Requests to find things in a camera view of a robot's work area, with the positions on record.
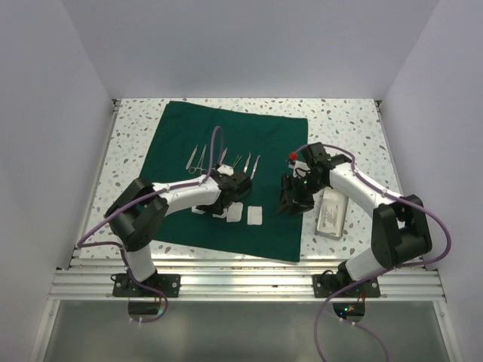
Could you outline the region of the white gauze pad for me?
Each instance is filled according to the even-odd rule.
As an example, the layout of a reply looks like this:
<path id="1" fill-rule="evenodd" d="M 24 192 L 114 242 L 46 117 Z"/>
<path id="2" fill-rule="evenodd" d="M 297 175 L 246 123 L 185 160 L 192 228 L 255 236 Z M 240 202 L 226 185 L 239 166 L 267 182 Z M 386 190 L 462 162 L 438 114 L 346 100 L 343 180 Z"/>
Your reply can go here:
<path id="1" fill-rule="evenodd" d="M 224 210 L 221 214 L 215 214 L 215 213 L 212 214 L 212 217 L 217 219 L 225 219 L 226 216 L 227 216 L 227 210 Z"/>
<path id="2" fill-rule="evenodd" d="M 191 211 L 195 214 L 205 214 L 205 211 L 199 207 L 192 207 Z"/>
<path id="3" fill-rule="evenodd" d="M 242 219 L 243 203 L 234 202 L 227 209 L 226 221 L 227 222 L 240 222 Z"/>
<path id="4" fill-rule="evenodd" d="M 249 206 L 247 214 L 248 225 L 263 224 L 263 208 L 261 206 Z"/>

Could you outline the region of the short steel tweezers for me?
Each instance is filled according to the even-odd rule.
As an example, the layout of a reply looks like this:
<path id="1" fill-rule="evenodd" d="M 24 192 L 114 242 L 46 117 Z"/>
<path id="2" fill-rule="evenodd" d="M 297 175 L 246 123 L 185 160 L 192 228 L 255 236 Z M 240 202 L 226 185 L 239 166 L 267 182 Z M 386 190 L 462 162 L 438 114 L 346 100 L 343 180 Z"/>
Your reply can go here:
<path id="1" fill-rule="evenodd" d="M 251 171 L 250 179 L 253 179 L 254 176 L 255 176 L 255 173 L 256 173 L 256 170 L 257 170 L 257 165 L 259 163 L 259 160 L 260 160 L 260 155 L 258 155 L 256 157 L 256 160 L 254 162 L 254 165 L 253 165 L 253 168 L 252 168 L 252 171 Z"/>

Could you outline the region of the thin steel tweezers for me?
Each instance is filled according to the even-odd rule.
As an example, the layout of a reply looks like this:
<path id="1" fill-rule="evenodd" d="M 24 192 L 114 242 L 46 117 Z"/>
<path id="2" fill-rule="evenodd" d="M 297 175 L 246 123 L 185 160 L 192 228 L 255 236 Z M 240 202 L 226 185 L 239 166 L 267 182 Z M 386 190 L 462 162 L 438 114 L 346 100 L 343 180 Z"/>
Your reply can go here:
<path id="1" fill-rule="evenodd" d="M 237 157 L 235 158 L 235 161 L 232 164 L 232 168 L 236 168 L 236 166 L 238 165 L 241 159 L 242 159 L 242 155 L 237 155 Z"/>

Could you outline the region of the aluminium rail frame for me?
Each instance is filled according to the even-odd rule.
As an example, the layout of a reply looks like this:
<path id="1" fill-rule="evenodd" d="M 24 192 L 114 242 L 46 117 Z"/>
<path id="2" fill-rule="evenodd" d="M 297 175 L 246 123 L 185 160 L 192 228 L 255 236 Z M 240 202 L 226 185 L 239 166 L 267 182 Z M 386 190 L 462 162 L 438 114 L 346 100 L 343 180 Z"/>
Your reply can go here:
<path id="1" fill-rule="evenodd" d="M 146 157 L 167 100 L 124 98 L 114 102 L 109 141 L 97 173 L 85 227 L 91 227 L 112 197 L 110 188 L 123 186 L 136 176 Z M 306 118 L 311 140 L 322 138 L 354 152 L 365 172 L 376 172 L 377 181 L 391 190 L 400 189 L 386 134 L 380 102 L 369 99 L 207 98 L 198 104 L 234 112 Z M 168 317 L 157 323 L 161 331 L 172 321 L 188 321 L 195 307 L 207 304 L 232 309 L 317 307 L 310 281 L 314 274 L 335 268 L 348 256 L 361 252 L 368 233 L 368 218 L 355 205 L 340 244 L 304 234 L 301 260 L 297 264 L 165 242 L 154 246 L 153 259 L 160 272 L 180 276 L 180 297 L 170 301 Z M 122 261 L 113 247 L 76 250 L 68 268 L 57 271 L 48 294 L 48 304 L 31 355 L 33 361 L 52 360 L 55 351 L 63 360 L 78 360 L 92 351 L 96 360 L 130 360 L 124 348 L 103 352 L 108 338 L 131 330 L 125 300 L 112 294 L 110 275 L 119 272 Z M 369 324 L 375 336 L 383 337 L 391 358 L 409 360 L 407 350 L 396 351 L 400 338 L 377 324 L 391 307 L 405 308 L 402 332 L 411 328 L 429 331 L 421 343 L 430 347 L 433 361 L 462 361 L 463 351 L 448 309 L 448 289 L 441 273 L 430 267 L 399 268 L 380 279 L 381 297 L 371 301 Z"/>

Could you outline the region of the metal instrument tray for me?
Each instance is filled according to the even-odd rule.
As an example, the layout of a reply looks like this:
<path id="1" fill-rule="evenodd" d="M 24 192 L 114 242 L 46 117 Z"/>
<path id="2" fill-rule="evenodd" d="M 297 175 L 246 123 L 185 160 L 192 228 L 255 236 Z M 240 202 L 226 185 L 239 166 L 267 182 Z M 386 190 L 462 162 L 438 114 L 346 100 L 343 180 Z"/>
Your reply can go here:
<path id="1" fill-rule="evenodd" d="M 315 233 L 318 236 L 340 240 L 346 219 L 349 198 L 342 192 L 326 188 L 321 194 L 321 205 Z"/>

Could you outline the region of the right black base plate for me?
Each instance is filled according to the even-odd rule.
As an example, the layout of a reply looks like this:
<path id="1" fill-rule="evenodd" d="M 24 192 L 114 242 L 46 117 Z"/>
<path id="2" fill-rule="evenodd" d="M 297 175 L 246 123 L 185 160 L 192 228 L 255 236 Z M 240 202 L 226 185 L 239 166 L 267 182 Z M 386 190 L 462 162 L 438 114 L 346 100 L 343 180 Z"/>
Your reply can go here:
<path id="1" fill-rule="evenodd" d="M 349 286 L 353 280 L 344 272 L 331 270 L 312 276 L 312 289 L 316 299 L 328 298 L 333 293 Z M 363 284 L 347 289 L 337 295 L 337 298 L 349 299 L 349 302 L 332 302 L 332 309 L 339 318 L 358 323 L 365 316 L 367 299 L 381 297 L 380 287 L 376 278 Z"/>

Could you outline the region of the steel hemostat clamp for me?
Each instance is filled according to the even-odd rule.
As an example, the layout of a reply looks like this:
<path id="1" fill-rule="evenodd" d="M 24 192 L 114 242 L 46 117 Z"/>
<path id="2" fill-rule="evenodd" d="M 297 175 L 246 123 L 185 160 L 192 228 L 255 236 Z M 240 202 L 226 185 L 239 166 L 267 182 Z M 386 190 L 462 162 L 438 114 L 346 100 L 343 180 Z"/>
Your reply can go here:
<path id="1" fill-rule="evenodd" d="M 188 167 L 188 173 L 189 174 L 198 174 L 198 175 L 206 174 L 207 170 L 206 170 L 206 168 L 204 166 L 206 149 L 207 149 L 207 146 L 204 145 L 204 147 L 202 149 L 202 152 L 201 152 L 201 154 L 199 156 L 199 159 L 198 159 L 197 164 L 196 165 L 190 165 Z"/>

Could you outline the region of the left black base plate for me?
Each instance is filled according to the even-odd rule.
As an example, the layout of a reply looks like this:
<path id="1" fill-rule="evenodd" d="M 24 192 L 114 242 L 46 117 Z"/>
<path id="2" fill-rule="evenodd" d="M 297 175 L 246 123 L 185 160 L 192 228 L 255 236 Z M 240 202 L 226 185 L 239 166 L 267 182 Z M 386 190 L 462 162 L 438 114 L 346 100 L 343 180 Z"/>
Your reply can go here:
<path id="1" fill-rule="evenodd" d="M 165 315 L 168 300 L 180 293 L 180 275 L 155 273 L 145 281 L 133 281 L 128 273 L 110 276 L 112 295 L 128 298 L 129 317 L 139 324 L 157 321 Z"/>

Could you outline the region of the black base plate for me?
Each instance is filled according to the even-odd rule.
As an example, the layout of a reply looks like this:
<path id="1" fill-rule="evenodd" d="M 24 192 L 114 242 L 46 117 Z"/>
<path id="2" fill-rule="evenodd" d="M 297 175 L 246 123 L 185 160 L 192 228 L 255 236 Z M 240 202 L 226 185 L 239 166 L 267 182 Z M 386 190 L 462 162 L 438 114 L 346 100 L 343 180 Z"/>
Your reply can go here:
<path id="1" fill-rule="evenodd" d="M 155 273 L 145 281 L 133 281 L 128 273 L 110 276 L 112 295 L 128 298 L 129 317 L 139 324 L 157 321 L 165 315 L 168 300 L 180 293 L 180 275 Z"/>
<path id="2" fill-rule="evenodd" d="M 333 293 L 349 286 L 353 280 L 344 272 L 331 270 L 312 276 L 312 289 L 316 299 L 328 298 Z M 358 323 L 365 316 L 367 299 L 381 297 L 380 287 L 376 278 L 363 284 L 347 289 L 337 295 L 337 298 L 349 299 L 349 302 L 332 302 L 332 309 L 339 318 Z"/>

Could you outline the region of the steel surgical scissors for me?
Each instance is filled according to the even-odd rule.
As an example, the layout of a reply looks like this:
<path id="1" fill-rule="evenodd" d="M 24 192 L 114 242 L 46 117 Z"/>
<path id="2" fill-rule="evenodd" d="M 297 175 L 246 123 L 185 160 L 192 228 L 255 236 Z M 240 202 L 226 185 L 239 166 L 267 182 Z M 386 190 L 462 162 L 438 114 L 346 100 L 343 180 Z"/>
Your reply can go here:
<path id="1" fill-rule="evenodd" d="M 227 151 L 228 151 L 228 147 L 226 147 L 226 148 L 223 150 L 223 152 L 222 152 L 222 154 L 221 154 L 221 156 L 220 156 L 220 162 L 223 162 L 224 158 L 226 157 L 226 153 L 227 153 Z"/>

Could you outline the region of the green surgical cloth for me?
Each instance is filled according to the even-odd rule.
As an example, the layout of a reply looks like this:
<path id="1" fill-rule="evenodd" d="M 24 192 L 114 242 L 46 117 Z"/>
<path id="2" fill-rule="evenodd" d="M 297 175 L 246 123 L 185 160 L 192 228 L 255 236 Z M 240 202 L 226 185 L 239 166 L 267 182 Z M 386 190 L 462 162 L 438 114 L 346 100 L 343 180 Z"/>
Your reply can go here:
<path id="1" fill-rule="evenodd" d="M 162 113 L 146 155 L 140 178 L 152 183 L 191 179 L 186 163 L 193 149 L 218 154 L 235 165 L 235 179 L 226 200 L 261 207 L 261 225 L 197 214 L 190 209 L 167 215 L 157 241 L 188 247 L 240 253 L 284 262 L 299 262 L 303 217 L 277 214 L 281 178 L 288 173 L 287 158 L 308 140 L 308 121 L 231 112 L 180 101 L 170 101 Z"/>

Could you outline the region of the curved steel tweezers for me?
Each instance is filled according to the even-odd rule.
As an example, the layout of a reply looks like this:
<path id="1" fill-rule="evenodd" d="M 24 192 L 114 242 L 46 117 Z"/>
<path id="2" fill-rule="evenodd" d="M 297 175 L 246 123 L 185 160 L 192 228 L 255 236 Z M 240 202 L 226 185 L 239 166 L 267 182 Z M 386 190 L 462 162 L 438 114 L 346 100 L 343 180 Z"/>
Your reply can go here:
<path id="1" fill-rule="evenodd" d="M 249 153 L 248 153 L 248 156 L 247 156 L 247 158 L 246 158 L 246 161 L 245 161 L 245 165 L 244 165 L 244 167 L 243 167 L 243 172 L 244 172 L 245 174 L 248 174 L 248 167 L 249 167 L 249 165 L 250 165 L 250 162 L 251 162 L 251 153 L 249 152 Z"/>

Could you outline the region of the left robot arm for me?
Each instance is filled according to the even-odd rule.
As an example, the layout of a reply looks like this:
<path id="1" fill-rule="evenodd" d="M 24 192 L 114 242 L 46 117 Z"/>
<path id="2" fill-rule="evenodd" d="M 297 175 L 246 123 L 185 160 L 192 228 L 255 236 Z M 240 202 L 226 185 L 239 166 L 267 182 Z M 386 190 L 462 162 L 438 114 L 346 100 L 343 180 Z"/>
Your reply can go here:
<path id="1" fill-rule="evenodd" d="M 121 240 L 132 277 L 130 286 L 140 296 L 155 291 L 157 278 L 149 248 L 163 220 L 178 211 L 197 208 L 222 215 L 252 187 L 250 177 L 221 165 L 209 174 L 175 183 L 150 183 L 137 178 L 105 213 L 112 232 Z"/>

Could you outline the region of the white paper packet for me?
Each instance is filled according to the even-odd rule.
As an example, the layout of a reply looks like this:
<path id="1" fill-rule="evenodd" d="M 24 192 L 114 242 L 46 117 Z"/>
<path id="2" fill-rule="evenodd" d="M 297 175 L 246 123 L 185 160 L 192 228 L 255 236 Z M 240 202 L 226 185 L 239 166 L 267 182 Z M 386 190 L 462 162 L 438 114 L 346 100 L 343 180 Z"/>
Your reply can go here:
<path id="1" fill-rule="evenodd" d="M 321 203 L 320 230 L 328 235 L 339 235 L 343 227 L 345 196 L 337 190 L 326 190 Z"/>

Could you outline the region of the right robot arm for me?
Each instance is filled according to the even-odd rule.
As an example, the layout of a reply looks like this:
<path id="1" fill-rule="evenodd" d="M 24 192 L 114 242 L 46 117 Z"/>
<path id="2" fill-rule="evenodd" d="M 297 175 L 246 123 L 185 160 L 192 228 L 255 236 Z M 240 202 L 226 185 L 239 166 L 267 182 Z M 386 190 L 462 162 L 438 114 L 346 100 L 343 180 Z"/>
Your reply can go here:
<path id="1" fill-rule="evenodd" d="M 314 195 L 330 188 L 348 196 L 372 220 L 370 247 L 340 263 L 336 272 L 316 275 L 312 279 L 315 296 L 355 298 L 382 273 L 432 249 L 423 203 L 416 195 L 383 190 L 363 177 L 353 158 L 330 155 L 322 143 L 301 146 L 291 153 L 290 161 L 298 155 L 303 156 L 308 172 L 302 178 L 282 176 L 278 213 L 305 213 L 315 206 Z"/>

